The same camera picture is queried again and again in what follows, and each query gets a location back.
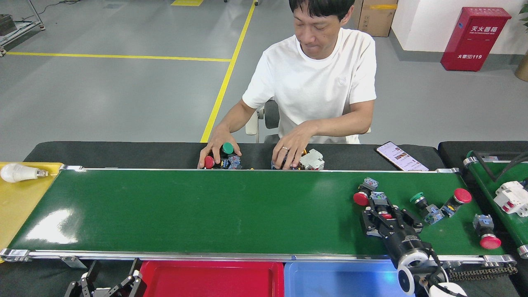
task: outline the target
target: man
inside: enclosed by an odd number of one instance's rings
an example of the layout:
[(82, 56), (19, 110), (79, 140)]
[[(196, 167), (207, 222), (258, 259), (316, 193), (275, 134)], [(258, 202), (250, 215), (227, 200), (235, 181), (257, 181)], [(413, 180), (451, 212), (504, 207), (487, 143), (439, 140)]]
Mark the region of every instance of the man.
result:
[(289, 0), (295, 35), (270, 46), (260, 58), (248, 89), (213, 130), (200, 152), (198, 168), (213, 152), (233, 144), (231, 133), (248, 122), (267, 100), (279, 107), (280, 141), (273, 150), (277, 169), (298, 166), (308, 143), (359, 143), (374, 111), (376, 58), (368, 34), (343, 29), (354, 0)]

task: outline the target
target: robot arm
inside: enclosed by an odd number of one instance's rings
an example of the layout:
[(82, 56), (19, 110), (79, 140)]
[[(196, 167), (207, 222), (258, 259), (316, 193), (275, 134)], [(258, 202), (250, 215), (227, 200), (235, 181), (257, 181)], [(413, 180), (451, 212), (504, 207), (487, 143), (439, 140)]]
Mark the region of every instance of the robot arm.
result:
[(400, 286), (407, 295), (467, 296), (459, 285), (449, 282), (431, 244), (418, 236), (423, 223), (412, 213), (393, 205), (383, 192), (370, 193), (361, 223), (367, 235), (383, 241), (398, 270)]

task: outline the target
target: gray floor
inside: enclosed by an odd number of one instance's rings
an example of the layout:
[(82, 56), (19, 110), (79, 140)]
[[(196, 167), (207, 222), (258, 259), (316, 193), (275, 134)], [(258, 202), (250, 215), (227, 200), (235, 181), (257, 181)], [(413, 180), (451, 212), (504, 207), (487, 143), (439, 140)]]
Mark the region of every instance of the gray floor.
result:
[[(56, 2), (34, 4), (41, 12)], [(51, 6), (41, 15), (46, 30), (9, 50), (231, 58), (252, 0), (171, 2)], [(30, 15), (20, 0), (0, 0), (0, 13)], [(216, 122), (240, 99), (262, 51), (293, 34), (292, 23), (285, 0), (262, 0), (255, 8)], [(372, 133), (362, 143), (528, 139), (528, 82), (515, 78), (515, 65), (446, 71), (438, 61), (400, 59), (394, 39), (375, 40), (378, 99)], [(0, 160), (21, 161), (46, 141), (199, 142), (228, 65), (8, 54), (0, 58)], [(254, 141), (243, 131), (235, 137)]]

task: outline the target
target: yellow floor line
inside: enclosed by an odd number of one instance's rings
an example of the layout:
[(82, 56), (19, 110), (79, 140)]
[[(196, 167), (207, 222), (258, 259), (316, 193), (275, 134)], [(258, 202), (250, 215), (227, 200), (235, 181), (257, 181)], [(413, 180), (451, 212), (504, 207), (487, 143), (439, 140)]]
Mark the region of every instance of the yellow floor line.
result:
[(229, 62), (228, 70), (225, 73), (224, 81), (222, 82), (222, 87), (220, 87), (220, 91), (218, 92), (218, 96), (216, 97), (213, 110), (211, 111), (211, 115), (209, 116), (209, 120), (207, 121), (207, 125), (205, 126), (205, 130), (203, 132), (202, 139), (200, 140), (200, 142), (207, 142), (209, 136), (211, 135), (211, 130), (213, 130), (214, 121), (216, 120), (216, 116), (218, 115), (220, 105), (222, 105), (225, 90), (227, 89), (229, 80), (231, 79), (231, 74), (233, 73), (233, 68), (237, 62), (240, 48), (242, 47), (242, 43), (244, 42), (244, 38), (246, 37), (246, 32), (248, 30), (251, 17), (253, 16), (254, 9), (255, 6), (253, 5), (253, 3), (251, 3), (251, 8), (249, 9), (248, 17), (246, 18), (246, 22), (244, 23), (244, 27), (242, 28), (242, 32), (240, 33), (240, 37), (238, 38), (237, 46), (235, 47), (233, 57), (231, 57), (231, 61)]
[(171, 5), (174, 6), (200, 6), (203, 0), (176, 0)]
[(231, 59), (164, 57), (160, 55), (116, 55), (116, 54), (77, 54), (77, 53), (29, 53), (29, 52), (7, 52), (7, 54), (9, 55), (38, 55), (38, 56), (45, 56), (45, 57), (81, 57), (81, 58), (118, 58), (118, 59), (154, 59), (154, 60), (231, 62)]

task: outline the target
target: potted plant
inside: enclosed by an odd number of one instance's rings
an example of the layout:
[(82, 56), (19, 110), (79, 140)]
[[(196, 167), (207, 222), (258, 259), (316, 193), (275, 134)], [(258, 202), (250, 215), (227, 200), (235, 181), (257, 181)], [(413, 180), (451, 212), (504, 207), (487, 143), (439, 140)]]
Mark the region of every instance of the potted plant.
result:
[[(519, 14), (528, 14), (528, 3), (523, 5)], [(528, 17), (522, 18), (521, 21), (526, 22), (524, 23), (524, 25), (526, 26), (526, 31), (528, 32)], [(521, 60), (521, 63), (519, 64), (519, 67), (515, 72), (515, 76), (524, 81), (528, 81), (528, 51), (524, 55), (524, 58)]]

